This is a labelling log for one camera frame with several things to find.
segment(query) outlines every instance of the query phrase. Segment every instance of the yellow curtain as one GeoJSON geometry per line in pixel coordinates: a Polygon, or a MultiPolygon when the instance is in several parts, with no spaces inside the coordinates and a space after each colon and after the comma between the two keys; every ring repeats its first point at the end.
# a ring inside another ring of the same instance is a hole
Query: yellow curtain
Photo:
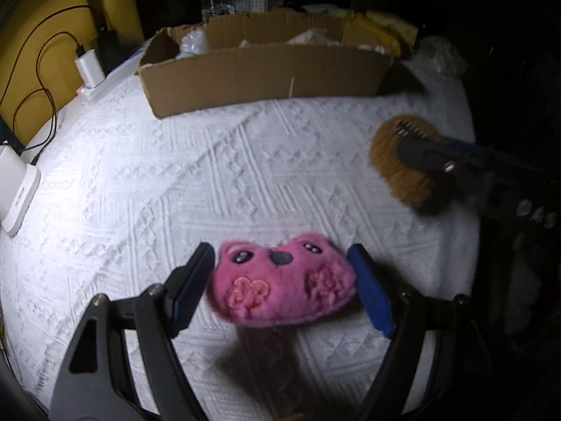
{"type": "MultiPolygon", "coordinates": [[[[104,13],[109,28],[114,28],[126,45],[137,45],[143,35],[135,0],[20,0],[0,32],[0,96],[4,92],[16,55],[31,30],[46,16],[68,6],[91,4],[104,13]]],[[[58,31],[68,31],[89,49],[96,37],[94,22],[88,9],[75,9],[48,20],[27,42],[16,66],[0,114],[12,127],[14,111],[27,94],[39,88],[35,62],[43,43],[58,31]]],[[[69,36],[53,39],[40,60],[40,76],[50,89],[57,110],[76,96],[82,80],[74,64],[76,45],[69,36]]],[[[44,94],[35,94],[21,107],[15,124],[16,136],[28,143],[51,115],[44,94]]]]}

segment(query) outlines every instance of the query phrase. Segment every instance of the white router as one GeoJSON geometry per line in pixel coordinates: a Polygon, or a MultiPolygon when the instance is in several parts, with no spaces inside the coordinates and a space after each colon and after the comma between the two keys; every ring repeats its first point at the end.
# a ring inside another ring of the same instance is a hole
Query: white router
{"type": "Polygon", "coordinates": [[[0,147],[0,223],[9,236],[20,230],[40,178],[39,170],[22,161],[12,147],[0,147]]]}

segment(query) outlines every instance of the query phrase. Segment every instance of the stuffed animal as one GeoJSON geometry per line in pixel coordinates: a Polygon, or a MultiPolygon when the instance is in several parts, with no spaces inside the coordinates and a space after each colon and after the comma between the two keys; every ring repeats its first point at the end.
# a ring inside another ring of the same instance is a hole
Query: stuffed animal
{"type": "Polygon", "coordinates": [[[221,245],[207,290],[225,320],[270,327],[315,320],[354,295],[354,271],[325,237],[307,233],[276,248],[247,241],[221,245]]]}

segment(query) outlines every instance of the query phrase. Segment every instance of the power strip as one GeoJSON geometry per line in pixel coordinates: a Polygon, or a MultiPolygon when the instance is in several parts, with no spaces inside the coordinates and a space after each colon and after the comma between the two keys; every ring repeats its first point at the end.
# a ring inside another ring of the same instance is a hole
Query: power strip
{"type": "Polygon", "coordinates": [[[143,43],[138,50],[136,50],[133,55],[127,58],[123,63],[121,63],[117,68],[111,71],[105,80],[101,82],[96,87],[87,87],[84,84],[78,90],[76,94],[81,97],[85,102],[95,103],[101,98],[107,95],[111,90],[113,90],[117,85],[123,82],[127,77],[133,75],[138,68],[140,63],[140,58],[142,53],[146,50],[148,46],[148,41],[143,43]]]}

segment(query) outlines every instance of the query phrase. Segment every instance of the bed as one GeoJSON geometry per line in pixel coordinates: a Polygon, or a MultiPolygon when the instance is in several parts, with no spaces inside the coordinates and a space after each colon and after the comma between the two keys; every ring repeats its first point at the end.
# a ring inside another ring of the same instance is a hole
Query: bed
{"type": "MultiPolygon", "coordinates": [[[[424,94],[259,101],[159,120],[133,76],[94,105],[65,106],[21,230],[0,234],[9,361],[22,386],[48,407],[90,298],[137,295],[200,241],[273,246],[315,230],[342,248],[361,242],[424,295],[469,293],[478,218],[458,204],[421,218],[389,196],[367,163],[378,125],[398,113],[474,139],[461,82],[423,60],[406,66],[424,94]]],[[[237,329],[202,301],[174,344],[201,405],[219,421],[348,416],[388,341],[353,306],[304,326],[237,329]]],[[[155,410],[133,333],[127,345],[142,404],[155,410]]],[[[406,410],[422,400],[434,349],[428,333],[406,410]]]]}

